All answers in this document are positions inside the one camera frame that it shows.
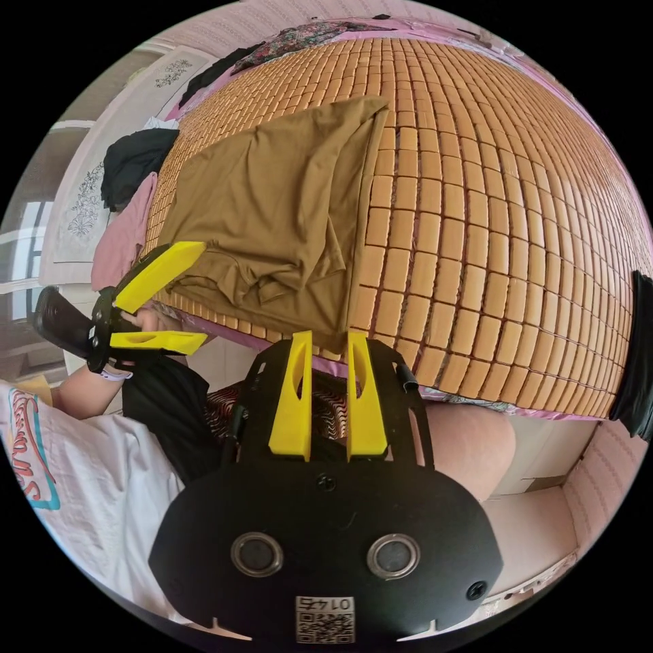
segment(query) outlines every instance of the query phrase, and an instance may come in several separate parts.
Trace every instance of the wristband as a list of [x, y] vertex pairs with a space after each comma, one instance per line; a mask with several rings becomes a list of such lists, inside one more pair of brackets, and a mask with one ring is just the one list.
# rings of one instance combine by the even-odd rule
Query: wristband
[[107, 381], [126, 381], [134, 376], [133, 372], [107, 372], [105, 369], [100, 372], [100, 376]]

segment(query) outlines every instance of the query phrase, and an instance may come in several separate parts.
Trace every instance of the white cabinet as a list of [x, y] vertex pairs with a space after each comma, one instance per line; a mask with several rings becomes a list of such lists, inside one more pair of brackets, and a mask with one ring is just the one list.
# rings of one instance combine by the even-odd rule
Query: white cabinet
[[88, 130], [52, 206], [39, 274], [42, 285], [90, 282], [95, 247], [109, 220], [100, 198], [107, 148], [142, 129], [151, 116], [164, 118], [188, 81], [214, 61], [200, 50], [175, 48], [128, 84]]
[[517, 448], [494, 496], [526, 492], [535, 479], [566, 476], [588, 445], [598, 422], [510, 417]]

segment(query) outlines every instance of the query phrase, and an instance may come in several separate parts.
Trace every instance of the camera lens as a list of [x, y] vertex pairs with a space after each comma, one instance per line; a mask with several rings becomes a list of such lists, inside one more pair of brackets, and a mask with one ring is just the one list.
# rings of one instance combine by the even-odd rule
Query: camera lens
[[404, 578], [417, 567], [420, 548], [412, 537], [393, 533], [380, 537], [367, 552], [367, 566], [379, 578]]
[[281, 569], [284, 554], [279, 543], [265, 533], [245, 533], [231, 545], [231, 561], [252, 577], [271, 576]]

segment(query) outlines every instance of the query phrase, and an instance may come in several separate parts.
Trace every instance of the bamboo mat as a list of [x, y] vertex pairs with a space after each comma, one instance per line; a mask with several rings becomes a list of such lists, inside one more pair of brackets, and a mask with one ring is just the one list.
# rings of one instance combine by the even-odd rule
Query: bamboo mat
[[[605, 417], [628, 350], [630, 272], [653, 271], [638, 205], [614, 153], [583, 118], [481, 54], [364, 39], [242, 75], [182, 121], [158, 177], [145, 251], [193, 154], [357, 95], [383, 95], [394, 110], [352, 326], [400, 351], [422, 385]], [[270, 342], [287, 337], [175, 293], [155, 299]]]

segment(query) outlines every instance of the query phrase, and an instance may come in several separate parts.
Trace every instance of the black screw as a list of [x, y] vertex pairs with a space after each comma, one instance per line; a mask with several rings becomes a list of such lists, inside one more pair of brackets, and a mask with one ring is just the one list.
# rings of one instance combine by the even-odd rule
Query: black screw
[[333, 492], [335, 490], [335, 478], [320, 474], [318, 476], [318, 490], [322, 492]]
[[483, 594], [485, 594], [487, 588], [488, 584], [483, 580], [474, 583], [472, 586], [470, 586], [469, 590], [467, 590], [467, 600], [477, 601], [483, 596]]

